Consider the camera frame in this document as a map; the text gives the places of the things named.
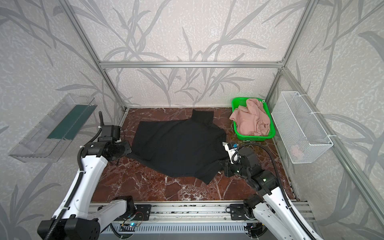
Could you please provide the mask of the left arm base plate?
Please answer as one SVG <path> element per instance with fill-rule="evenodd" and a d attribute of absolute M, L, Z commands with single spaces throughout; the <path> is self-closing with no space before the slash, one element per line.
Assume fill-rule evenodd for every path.
<path fill-rule="evenodd" d="M 151 208 L 152 205 L 150 204 L 140 204 L 136 205 L 136 213 L 132 216 L 129 217 L 129 221 L 136 221 L 136 222 L 146 222 L 149 221 L 150 219 L 150 214 L 151 214 Z"/>

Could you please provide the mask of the green circuit board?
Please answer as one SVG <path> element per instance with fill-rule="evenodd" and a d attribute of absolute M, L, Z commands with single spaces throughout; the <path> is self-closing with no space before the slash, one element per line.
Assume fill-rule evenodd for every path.
<path fill-rule="evenodd" d="M 142 222 L 124 223 L 120 225 L 121 232 L 135 232 L 139 229 Z"/>

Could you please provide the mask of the pink garment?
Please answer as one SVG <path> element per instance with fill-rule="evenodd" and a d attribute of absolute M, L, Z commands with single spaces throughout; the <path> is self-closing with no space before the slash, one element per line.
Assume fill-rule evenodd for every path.
<path fill-rule="evenodd" d="M 247 99 L 246 106 L 238 106 L 230 116 L 237 125 L 237 131 L 243 136 L 263 136 L 270 133 L 271 120 L 264 109 L 264 103 L 258 99 Z"/>

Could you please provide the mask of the green plastic basket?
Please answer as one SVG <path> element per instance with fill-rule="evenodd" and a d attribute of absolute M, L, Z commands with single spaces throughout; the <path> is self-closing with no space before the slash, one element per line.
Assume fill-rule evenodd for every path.
<path fill-rule="evenodd" d="M 232 113 L 234 111 L 234 109 L 238 106 L 246 106 L 246 100 L 247 99 L 258 99 L 258 98 L 247 98 L 247 97 L 237 97 L 237 98 L 234 98 L 232 99 Z M 271 113 L 268 109 L 268 106 L 267 106 L 267 103 L 264 101 L 264 100 L 261 100 L 261 99 L 258 99 L 260 101 L 262 101 L 264 103 L 264 109 L 267 113 L 267 115 L 269 116 L 270 120 L 271 120 L 271 125 L 270 125 L 270 133 L 268 136 L 266 137 L 263 137 L 263 136 L 243 136 L 241 134 L 238 133 L 237 131 L 237 125 L 236 123 L 233 121 L 234 123 L 234 131 L 235 131 L 235 134 L 237 135 L 237 138 L 239 140 L 243 140 L 243 141 L 259 141 L 259 142 L 262 142 L 262 141 L 265 141 L 267 139 L 271 139 L 275 136 L 276 134 L 276 130 L 275 130 L 275 125 L 273 123 L 273 120 L 272 120 L 272 116 L 271 116 Z"/>

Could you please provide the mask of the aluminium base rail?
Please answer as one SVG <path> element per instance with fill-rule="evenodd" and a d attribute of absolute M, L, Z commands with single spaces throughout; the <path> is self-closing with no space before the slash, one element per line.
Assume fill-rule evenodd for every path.
<path fill-rule="evenodd" d="M 230 205 L 242 201 L 136 202 L 137 209 L 149 215 L 147 223 L 229 223 Z"/>

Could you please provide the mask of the clear plastic wall bin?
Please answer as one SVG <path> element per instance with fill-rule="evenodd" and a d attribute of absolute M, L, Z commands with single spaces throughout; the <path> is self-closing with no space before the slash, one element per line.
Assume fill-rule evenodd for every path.
<path fill-rule="evenodd" d="M 67 94 L 10 152 L 23 163 L 56 163 L 98 105 Z"/>

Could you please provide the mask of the black shirt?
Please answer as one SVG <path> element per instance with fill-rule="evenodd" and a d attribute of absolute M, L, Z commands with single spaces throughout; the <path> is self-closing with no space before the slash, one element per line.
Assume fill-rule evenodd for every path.
<path fill-rule="evenodd" d="M 186 120 L 141 121 L 128 156 L 169 177 L 194 177 L 208 185 L 229 160 L 226 140 L 213 111 L 193 110 Z"/>

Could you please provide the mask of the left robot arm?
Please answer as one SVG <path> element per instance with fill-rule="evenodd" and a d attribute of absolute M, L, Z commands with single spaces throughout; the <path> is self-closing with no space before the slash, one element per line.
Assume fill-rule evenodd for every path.
<path fill-rule="evenodd" d="M 50 220 L 42 221 L 38 234 L 43 240 L 97 240 L 119 217 L 131 218 L 136 207 L 131 196 L 118 197 L 91 214 L 90 203 L 108 162 L 132 152 L 129 142 L 94 142 L 81 147 L 78 172 L 63 202 Z"/>

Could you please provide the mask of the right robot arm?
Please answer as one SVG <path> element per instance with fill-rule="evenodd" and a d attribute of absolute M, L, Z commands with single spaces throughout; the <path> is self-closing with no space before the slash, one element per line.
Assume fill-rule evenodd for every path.
<path fill-rule="evenodd" d="M 226 209 L 233 221 L 258 222 L 255 227 L 245 226 L 252 238 L 257 237 L 257 233 L 269 230 L 279 240 L 322 239 L 288 198 L 272 172 L 263 170 L 259 164 L 226 163 L 224 173 L 227 177 L 241 177 L 257 191 L 243 204 L 231 204 Z"/>

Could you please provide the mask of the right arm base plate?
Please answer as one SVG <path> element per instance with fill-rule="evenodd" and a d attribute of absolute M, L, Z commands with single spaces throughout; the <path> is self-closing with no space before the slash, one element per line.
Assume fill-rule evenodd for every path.
<path fill-rule="evenodd" d="M 232 221 L 253 221 L 256 219 L 244 204 L 230 204 L 229 207 L 226 207 L 226 212 L 230 214 Z"/>

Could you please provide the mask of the aluminium frame crossbar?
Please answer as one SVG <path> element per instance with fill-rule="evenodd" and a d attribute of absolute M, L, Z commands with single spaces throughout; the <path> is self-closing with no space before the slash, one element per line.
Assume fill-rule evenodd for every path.
<path fill-rule="evenodd" d="M 104 69 L 112 68 L 281 68 L 281 62 L 128 62 L 128 61 L 104 61 L 100 62 L 100 66 Z"/>

